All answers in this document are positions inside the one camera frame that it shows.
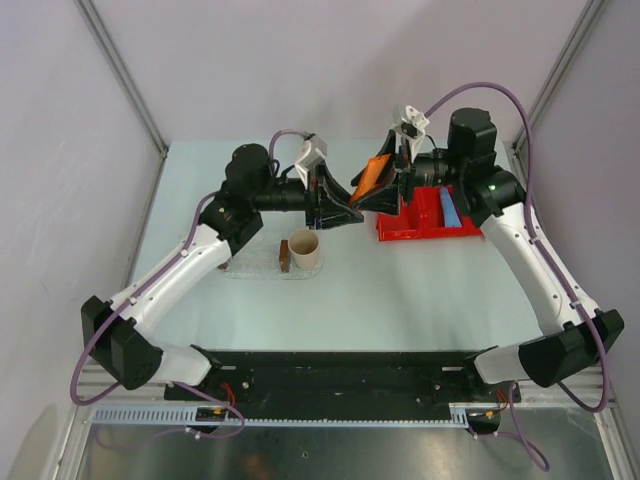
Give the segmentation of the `red plastic organizer bin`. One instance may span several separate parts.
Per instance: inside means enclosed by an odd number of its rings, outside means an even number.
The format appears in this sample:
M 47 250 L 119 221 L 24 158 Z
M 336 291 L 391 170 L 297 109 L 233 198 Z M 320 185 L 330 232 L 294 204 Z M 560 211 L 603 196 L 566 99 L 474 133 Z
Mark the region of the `red plastic organizer bin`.
M 461 228 L 446 228 L 439 198 L 443 187 L 423 187 L 414 192 L 409 205 L 402 205 L 397 216 L 379 214 L 376 231 L 380 242 L 424 240 L 441 238 L 482 237 L 481 230 L 474 226 L 468 216 L 457 209 L 462 222 Z M 453 188 L 449 190 L 453 199 Z

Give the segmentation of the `clear oval glass tray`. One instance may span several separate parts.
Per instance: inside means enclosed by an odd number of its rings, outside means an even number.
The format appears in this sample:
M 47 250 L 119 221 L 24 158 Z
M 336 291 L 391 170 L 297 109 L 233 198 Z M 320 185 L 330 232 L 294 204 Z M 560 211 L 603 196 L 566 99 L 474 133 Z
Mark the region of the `clear oval glass tray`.
M 218 270 L 235 280 L 308 280 L 323 266 L 324 256 L 320 253 L 313 269 L 303 270 L 293 260 L 286 239 L 259 235 Z

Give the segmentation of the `clear acrylic toothbrush stand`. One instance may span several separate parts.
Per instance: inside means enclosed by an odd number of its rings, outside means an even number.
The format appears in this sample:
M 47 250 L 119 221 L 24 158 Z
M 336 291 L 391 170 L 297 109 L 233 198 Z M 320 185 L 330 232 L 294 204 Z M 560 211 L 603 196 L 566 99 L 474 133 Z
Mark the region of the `clear acrylic toothbrush stand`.
M 290 271 L 288 241 L 278 239 L 248 244 L 218 269 L 238 278 L 288 273 Z

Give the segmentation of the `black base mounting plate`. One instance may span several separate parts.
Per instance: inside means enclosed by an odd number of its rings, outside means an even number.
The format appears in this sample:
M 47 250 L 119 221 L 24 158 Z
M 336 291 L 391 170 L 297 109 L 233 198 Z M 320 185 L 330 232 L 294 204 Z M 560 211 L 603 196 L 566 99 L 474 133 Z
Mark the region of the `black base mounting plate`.
M 197 390 L 233 394 L 242 413 L 336 414 L 371 419 L 424 412 L 434 418 L 454 403 L 493 404 L 509 385 L 473 377 L 473 351 L 214 351 Z

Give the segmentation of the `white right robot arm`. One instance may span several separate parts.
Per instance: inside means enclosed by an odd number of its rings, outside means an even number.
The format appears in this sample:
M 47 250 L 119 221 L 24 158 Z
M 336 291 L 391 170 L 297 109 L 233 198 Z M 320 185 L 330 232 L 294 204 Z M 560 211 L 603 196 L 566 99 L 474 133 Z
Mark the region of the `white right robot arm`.
M 478 108 L 454 111 L 445 147 L 423 153 L 428 124 L 412 106 L 399 110 L 379 153 L 352 180 L 351 203 L 358 210 L 397 215 L 416 189 L 449 187 L 456 211 L 494 245 L 515 275 L 541 334 L 474 356 L 461 376 L 463 393 L 484 401 L 504 381 L 529 379 L 549 387 L 603 363 L 624 321 L 616 310 L 601 310 L 575 282 L 541 229 L 525 189 L 497 165 L 497 128 L 490 114 Z

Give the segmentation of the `blue toothpaste tube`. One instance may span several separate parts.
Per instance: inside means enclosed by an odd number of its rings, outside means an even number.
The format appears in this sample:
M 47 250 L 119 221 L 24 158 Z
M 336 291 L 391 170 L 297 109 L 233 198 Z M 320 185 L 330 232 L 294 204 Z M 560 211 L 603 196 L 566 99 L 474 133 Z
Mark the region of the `blue toothpaste tube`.
M 446 228 L 461 228 L 462 222 L 449 190 L 445 187 L 439 189 L 439 198 Z

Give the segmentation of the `orange toothpaste tube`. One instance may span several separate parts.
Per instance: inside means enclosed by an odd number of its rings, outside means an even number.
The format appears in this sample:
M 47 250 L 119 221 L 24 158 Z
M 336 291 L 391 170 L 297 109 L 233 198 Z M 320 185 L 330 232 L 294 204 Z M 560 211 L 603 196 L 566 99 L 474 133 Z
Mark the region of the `orange toothpaste tube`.
M 350 205 L 355 203 L 374 189 L 378 183 L 382 171 L 391 160 L 390 154 L 379 155 L 368 160 L 360 179 L 357 182 L 355 191 L 350 198 Z

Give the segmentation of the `beige cup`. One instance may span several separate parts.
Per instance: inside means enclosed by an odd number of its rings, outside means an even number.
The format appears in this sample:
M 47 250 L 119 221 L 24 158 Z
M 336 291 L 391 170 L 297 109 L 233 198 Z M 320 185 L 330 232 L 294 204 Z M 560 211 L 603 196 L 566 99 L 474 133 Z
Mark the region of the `beige cup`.
M 296 266 L 304 271 L 313 270 L 319 260 L 319 237 L 313 230 L 294 232 L 288 239 L 288 248 Z

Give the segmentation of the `right aluminium frame post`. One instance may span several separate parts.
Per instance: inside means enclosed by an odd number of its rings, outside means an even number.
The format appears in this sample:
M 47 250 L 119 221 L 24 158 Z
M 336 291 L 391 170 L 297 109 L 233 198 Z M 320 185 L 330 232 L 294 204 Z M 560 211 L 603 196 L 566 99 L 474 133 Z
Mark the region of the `right aluminium frame post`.
M 609 4 L 606 0 L 585 3 L 529 109 L 531 128 L 541 120 Z

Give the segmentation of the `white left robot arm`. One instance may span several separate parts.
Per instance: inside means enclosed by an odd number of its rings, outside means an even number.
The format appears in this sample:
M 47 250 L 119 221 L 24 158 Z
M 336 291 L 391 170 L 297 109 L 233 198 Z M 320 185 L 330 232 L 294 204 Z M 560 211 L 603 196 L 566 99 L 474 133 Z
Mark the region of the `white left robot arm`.
M 264 146 L 236 148 L 219 190 L 199 202 L 186 239 L 137 283 L 106 301 L 92 296 L 82 305 L 88 355 L 127 390 L 150 381 L 182 382 L 199 399 L 214 397 L 221 376 L 211 361 L 196 347 L 159 342 L 157 326 L 193 286 L 247 245 L 263 226 L 262 212 L 302 211 L 312 229 L 363 222 L 329 173 L 326 156 L 322 140 L 305 140 L 293 165 L 298 176 L 289 179 L 275 175 Z

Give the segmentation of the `left aluminium frame post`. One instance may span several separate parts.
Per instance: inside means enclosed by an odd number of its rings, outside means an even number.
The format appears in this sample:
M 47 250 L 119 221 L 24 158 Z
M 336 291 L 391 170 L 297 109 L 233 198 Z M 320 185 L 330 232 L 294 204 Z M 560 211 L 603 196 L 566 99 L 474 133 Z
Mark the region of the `left aluminium frame post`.
M 169 146 L 164 140 L 147 102 L 143 98 L 95 2 L 91 0 L 75 0 L 74 4 L 147 137 L 160 158 L 164 160 Z

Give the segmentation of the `aluminium frame post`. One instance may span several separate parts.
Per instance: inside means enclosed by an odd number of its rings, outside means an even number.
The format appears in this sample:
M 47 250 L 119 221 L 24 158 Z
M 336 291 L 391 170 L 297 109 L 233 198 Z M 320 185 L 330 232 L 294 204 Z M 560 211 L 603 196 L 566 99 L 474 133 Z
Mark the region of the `aluminium frame post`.
M 169 146 L 164 140 L 147 102 L 143 98 L 95 2 L 91 0 L 75 0 L 74 4 L 147 137 L 160 158 L 164 160 Z
M 606 0 L 585 3 L 529 109 L 531 128 L 541 120 L 609 4 Z

